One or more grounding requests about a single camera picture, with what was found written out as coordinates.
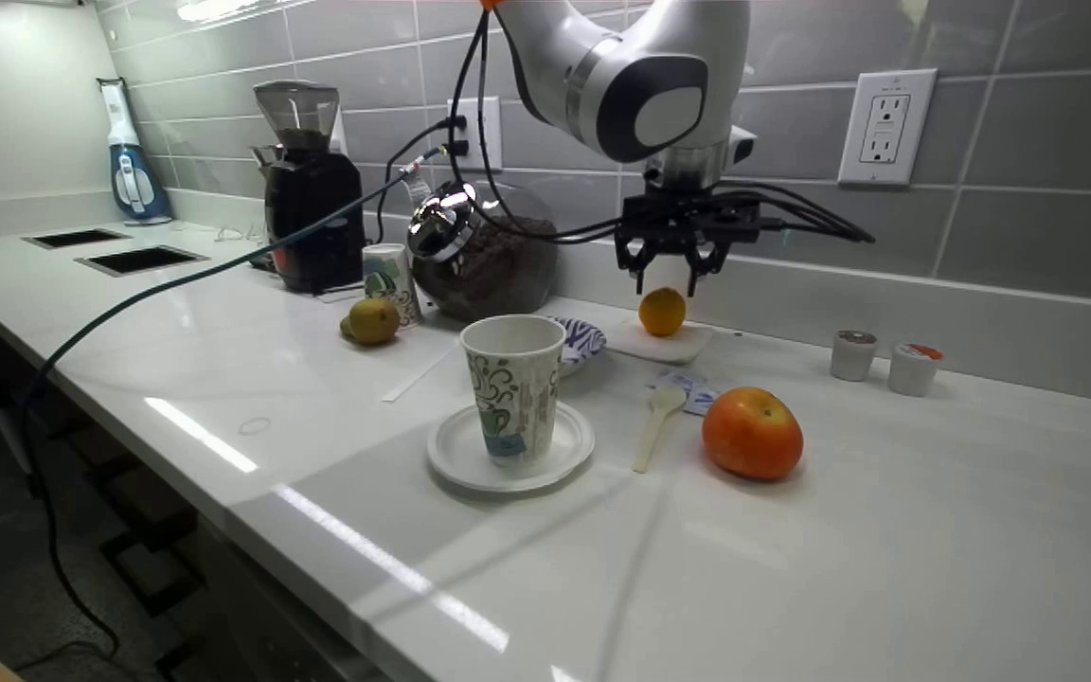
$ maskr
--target kitchen counter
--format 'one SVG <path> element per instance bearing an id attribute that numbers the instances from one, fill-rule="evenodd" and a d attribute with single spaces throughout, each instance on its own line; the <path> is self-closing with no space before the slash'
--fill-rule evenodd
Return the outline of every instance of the kitchen counter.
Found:
<path id="1" fill-rule="evenodd" d="M 244 248 L 197 222 L 130 234 Z M 0 333 L 45 354 L 123 294 L 200 268 L 77 262 L 111 248 L 0 234 Z M 898 396 L 827 377 L 827 348 L 717 333 L 695 368 L 798 411 L 798 477 L 707 469 L 696 417 L 631 473 L 658 363 L 610 352 L 562 393 L 591 421 L 595 460 L 490 498 L 423 460 L 431 421 L 468 401 L 452 333 L 408 325 L 355 352 L 336 337 L 351 299 L 234 268 L 124 311 L 62 382 L 393 679 L 1091 679 L 1086 396 L 950 369 L 931 396 Z"/>

